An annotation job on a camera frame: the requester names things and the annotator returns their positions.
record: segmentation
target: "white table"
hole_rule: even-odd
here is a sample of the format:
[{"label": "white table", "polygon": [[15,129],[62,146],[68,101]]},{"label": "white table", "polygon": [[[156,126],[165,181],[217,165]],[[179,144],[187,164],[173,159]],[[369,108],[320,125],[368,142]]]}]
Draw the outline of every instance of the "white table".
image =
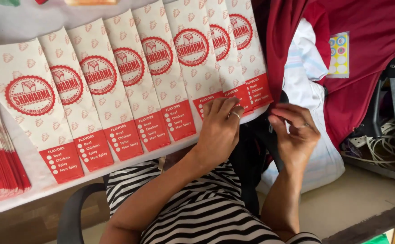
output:
[{"label": "white table", "polygon": [[[31,40],[37,36],[56,31],[62,26],[65,26],[66,29],[74,28],[101,17],[110,18],[124,13],[129,8],[136,9],[153,2],[155,2],[155,0],[121,0],[120,3],[115,6],[70,7],[67,6],[63,0],[49,0],[44,5],[38,5],[35,0],[21,0],[21,6],[19,7],[5,7],[0,5],[0,44]],[[196,129],[200,131],[202,121],[198,116],[195,106],[191,106],[191,108]],[[242,118],[241,123],[246,123],[255,119],[266,109],[267,106],[255,110],[253,114]],[[1,201],[0,212],[101,177],[126,166],[176,152],[179,149],[196,143],[198,139],[198,134],[196,134],[141,156],[123,162],[117,161],[114,165],[91,173],[83,167],[85,171],[85,176],[83,178],[58,185],[45,162],[36,151],[36,148],[32,145],[29,138],[16,121],[4,107],[1,106],[0,111],[14,146],[16,147],[16,151],[32,183],[32,189],[30,191],[20,196]]]}]

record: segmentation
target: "forearm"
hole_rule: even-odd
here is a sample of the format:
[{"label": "forearm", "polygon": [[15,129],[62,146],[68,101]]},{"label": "forearm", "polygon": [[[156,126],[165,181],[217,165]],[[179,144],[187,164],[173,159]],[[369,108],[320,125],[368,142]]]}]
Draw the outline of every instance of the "forearm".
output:
[{"label": "forearm", "polygon": [[299,227],[299,198],[303,173],[289,174],[282,169],[271,187],[261,212],[261,220],[274,231],[297,234]]},{"label": "forearm", "polygon": [[118,230],[129,233],[125,237],[127,240],[122,240],[122,242],[130,243],[130,236],[140,236],[169,199],[196,178],[193,173],[195,172],[194,160],[192,154],[186,155],[168,171],[146,183],[128,197],[110,219],[100,242],[121,242],[117,239],[111,240],[109,237]]}]

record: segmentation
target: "red circular logo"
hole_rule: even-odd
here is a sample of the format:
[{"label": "red circular logo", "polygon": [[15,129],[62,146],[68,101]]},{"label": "red circular logo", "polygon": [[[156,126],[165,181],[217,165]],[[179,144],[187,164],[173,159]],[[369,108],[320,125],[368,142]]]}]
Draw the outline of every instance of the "red circular logo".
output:
[{"label": "red circular logo", "polygon": [[227,31],[218,25],[210,25],[217,61],[222,60],[229,53],[230,38]]},{"label": "red circular logo", "polygon": [[108,59],[89,56],[80,62],[80,66],[92,94],[106,94],[116,85],[116,70]]},{"label": "red circular logo", "polygon": [[140,55],[131,48],[121,47],[113,50],[118,63],[119,73],[124,86],[131,86],[143,77],[145,65]]},{"label": "red circular logo", "polygon": [[230,14],[230,23],[233,26],[233,35],[237,42],[237,49],[247,47],[252,40],[253,31],[250,21],[240,14]]},{"label": "red circular logo", "polygon": [[65,65],[50,68],[63,105],[76,102],[83,94],[83,81],[74,69]]},{"label": "red circular logo", "polygon": [[179,62],[183,65],[197,66],[208,57],[208,40],[198,30],[184,29],[175,36],[174,42]]},{"label": "red circular logo", "polygon": [[21,76],[12,80],[5,91],[7,102],[15,110],[31,116],[48,113],[54,106],[50,84],[38,76]]},{"label": "red circular logo", "polygon": [[147,37],[142,40],[151,75],[161,75],[172,66],[173,53],[169,44],[159,37]]}]

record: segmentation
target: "woman's right hand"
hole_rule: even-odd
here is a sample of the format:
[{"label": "woman's right hand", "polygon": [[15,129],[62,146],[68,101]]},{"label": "woman's right hand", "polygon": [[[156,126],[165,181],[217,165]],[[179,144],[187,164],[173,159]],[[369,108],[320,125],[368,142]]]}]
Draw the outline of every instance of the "woman's right hand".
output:
[{"label": "woman's right hand", "polygon": [[[280,158],[285,164],[287,173],[303,174],[310,155],[321,137],[309,110],[293,104],[279,103],[271,112],[268,120],[276,131]],[[290,133],[287,132],[287,127],[280,117],[291,125]]]}]

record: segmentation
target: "hand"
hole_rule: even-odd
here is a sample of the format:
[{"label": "hand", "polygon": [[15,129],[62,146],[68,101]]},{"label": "hand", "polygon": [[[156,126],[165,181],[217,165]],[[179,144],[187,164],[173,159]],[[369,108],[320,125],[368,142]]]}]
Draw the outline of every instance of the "hand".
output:
[{"label": "hand", "polygon": [[[280,158],[285,163],[289,174],[300,173],[303,175],[308,160],[321,137],[312,116],[307,108],[293,104],[277,104],[268,117],[277,134]],[[291,125],[289,134],[282,117]]]},{"label": "hand", "polygon": [[236,97],[217,98],[204,105],[204,121],[199,141],[190,151],[198,159],[200,176],[226,161],[239,140],[240,119],[244,108],[236,106]]}]

